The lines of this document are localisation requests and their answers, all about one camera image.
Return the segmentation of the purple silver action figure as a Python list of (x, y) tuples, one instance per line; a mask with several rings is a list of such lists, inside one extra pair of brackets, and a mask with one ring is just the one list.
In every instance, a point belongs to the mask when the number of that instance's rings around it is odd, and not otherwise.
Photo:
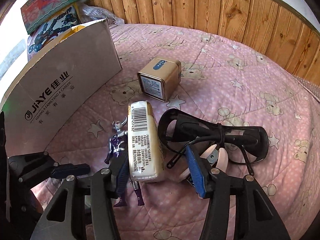
[(126, 124), (127, 117), (123, 121), (117, 120), (112, 123), (115, 133), (108, 140), (109, 152), (105, 159), (105, 163), (112, 171), (112, 190), (119, 198), (119, 202), (114, 207), (127, 206), (125, 196), (128, 181), (131, 182), (136, 194), (138, 206), (145, 205), (139, 182), (130, 178), (128, 132), (123, 130)]

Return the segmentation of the black glasses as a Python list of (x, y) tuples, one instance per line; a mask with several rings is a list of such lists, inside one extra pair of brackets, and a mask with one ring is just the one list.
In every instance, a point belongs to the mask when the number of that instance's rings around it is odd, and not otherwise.
[(236, 146), (244, 162), (229, 162), (245, 165), (248, 173), (254, 175), (252, 165), (263, 161), (268, 154), (268, 136), (261, 126), (226, 126), (192, 116), (178, 109), (169, 109), (162, 114), (158, 123), (158, 137), (163, 146), (175, 155), (167, 163), (173, 168), (180, 157), (186, 155), (188, 146), (201, 142), (212, 142), (217, 146)]

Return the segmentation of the cream tissue pack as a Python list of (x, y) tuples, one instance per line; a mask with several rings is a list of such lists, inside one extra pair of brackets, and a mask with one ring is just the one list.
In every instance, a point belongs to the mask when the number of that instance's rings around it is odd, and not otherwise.
[(148, 101), (128, 105), (127, 138), (131, 179), (159, 181), (164, 171), (163, 153), (152, 106)]

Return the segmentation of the gold square tin box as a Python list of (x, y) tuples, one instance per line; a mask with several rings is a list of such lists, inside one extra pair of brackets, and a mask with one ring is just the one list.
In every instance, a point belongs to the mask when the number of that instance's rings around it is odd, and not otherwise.
[(144, 94), (166, 102), (178, 87), (181, 72), (180, 61), (156, 56), (137, 73), (137, 77)]

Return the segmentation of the white cardboard box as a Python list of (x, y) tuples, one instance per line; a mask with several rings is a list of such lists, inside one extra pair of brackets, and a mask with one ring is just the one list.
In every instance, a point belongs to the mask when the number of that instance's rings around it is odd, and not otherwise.
[(77, 25), (49, 42), (2, 96), (7, 155), (44, 151), (75, 111), (121, 69), (107, 20)]

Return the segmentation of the robot shield toy box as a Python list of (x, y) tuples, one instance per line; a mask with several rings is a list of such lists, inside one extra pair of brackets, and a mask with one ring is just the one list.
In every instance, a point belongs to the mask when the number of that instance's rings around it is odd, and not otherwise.
[(41, 24), (27, 39), (28, 61), (37, 54), (46, 44), (67, 31), (80, 21), (73, 5), (55, 14), (49, 20)]

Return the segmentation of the pink bear quilt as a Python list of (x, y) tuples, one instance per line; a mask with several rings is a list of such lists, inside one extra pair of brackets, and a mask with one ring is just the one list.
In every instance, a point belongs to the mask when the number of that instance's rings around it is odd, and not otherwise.
[[(255, 178), (300, 239), (319, 212), (319, 102), (283, 68), (252, 48), (202, 31), (153, 24), (110, 28), (123, 70), (97, 90), (47, 146), (53, 159), (105, 164), (112, 121), (127, 104), (148, 100), (157, 122), (168, 109), (229, 126), (262, 126), (268, 155), (253, 165)], [(137, 72), (154, 57), (179, 60), (182, 79), (168, 102), (142, 94)], [(164, 181), (141, 183), (145, 205), (128, 183), (128, 206), (114, 210), (121, 239), (199, 239), (208, 200), (187, 182), (181, 158)]]

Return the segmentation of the clear plastic bag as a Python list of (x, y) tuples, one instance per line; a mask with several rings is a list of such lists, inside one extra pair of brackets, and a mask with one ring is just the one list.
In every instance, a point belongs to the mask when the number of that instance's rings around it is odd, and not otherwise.
[(89, 6), (85, 3), (78, 3), (78, 16), (81, 23), (97, 20), (107, 20), (108, 25), (125, 24), (124, 19), (117, 17), (114, 13), (105, 8)]

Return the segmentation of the red girl toy box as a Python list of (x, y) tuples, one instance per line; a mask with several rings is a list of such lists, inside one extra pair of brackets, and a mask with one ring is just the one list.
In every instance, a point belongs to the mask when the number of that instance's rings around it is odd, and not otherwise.
[(54, 14), (79, 0), (27, 0), (21, 7), (23, 23), (28, 34)]

